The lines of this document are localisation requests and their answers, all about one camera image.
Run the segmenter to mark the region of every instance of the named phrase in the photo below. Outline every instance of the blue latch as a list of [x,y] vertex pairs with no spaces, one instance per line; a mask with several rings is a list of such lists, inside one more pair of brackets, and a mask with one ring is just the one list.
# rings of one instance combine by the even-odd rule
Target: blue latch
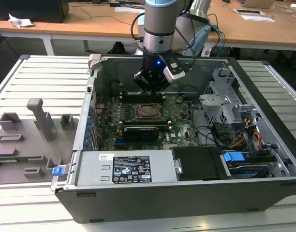
[[228,161],[245,161],[243,154],[240,151],[228,151],[223,154],[226,162]]
[[55,167],[52,169],[52,176],[64,176],[65,167]]

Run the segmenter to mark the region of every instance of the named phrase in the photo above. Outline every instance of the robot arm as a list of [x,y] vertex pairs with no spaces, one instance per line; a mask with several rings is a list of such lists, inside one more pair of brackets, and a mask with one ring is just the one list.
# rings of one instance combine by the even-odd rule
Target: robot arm
[[171,48],[176,19],[190,10],[191,5],[192,0],[146,0],[143,63],[134,75],[142,90],[151,93],[164,90],[190,69],[179,62]]

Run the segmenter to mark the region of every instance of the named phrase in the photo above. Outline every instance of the blue cable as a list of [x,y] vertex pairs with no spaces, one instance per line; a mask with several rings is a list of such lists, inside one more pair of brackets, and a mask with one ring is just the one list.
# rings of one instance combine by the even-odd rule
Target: blue cable
[[220,47],[220,50],[219,50],[219,53],[217,54],[217,57],[219,57],[220,55],[220,52],[223,50],[223,47],[224,47],[224,44],[223,44],[223,38],[222,38],[222,33],[219,31],[218,28],[216,28],[214,25],[212,24],[209,24],[211,27],[213,27],[215,29],[215,31],[220,35],[221,37],[221,47]]

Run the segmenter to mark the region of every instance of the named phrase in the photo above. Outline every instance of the aluminum extrusion table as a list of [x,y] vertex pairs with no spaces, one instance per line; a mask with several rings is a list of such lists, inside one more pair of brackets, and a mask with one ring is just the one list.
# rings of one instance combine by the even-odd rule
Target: aluminum extrusion table
[[[20,59],[0,85],[0,116],[4,112],[17,112],[21,119],[34,118],[25,106],[29,98],[35,97],[43,98],[44,110],[50,111],[54,118],[61,114],[79,117],[89,77],[87,63],[88,57]],[[270,65],[260,61],[239,63],[296,137],[294,90]],[[50,183],[0,185],[0,231],[34,232],[40,226],[42,231],[78,232],[296,231],[296,196],[264,212],[77,224],[49,186]]]

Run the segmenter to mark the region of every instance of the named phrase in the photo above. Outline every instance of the motherboard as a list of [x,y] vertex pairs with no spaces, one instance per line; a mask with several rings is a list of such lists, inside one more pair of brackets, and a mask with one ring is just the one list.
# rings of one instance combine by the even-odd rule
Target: motherboard
[[162,150],[196,146],[198,134],[190,120],[192,101],[179,95],[145,100],[137,96],[102,97],[96,112],[99,149]]

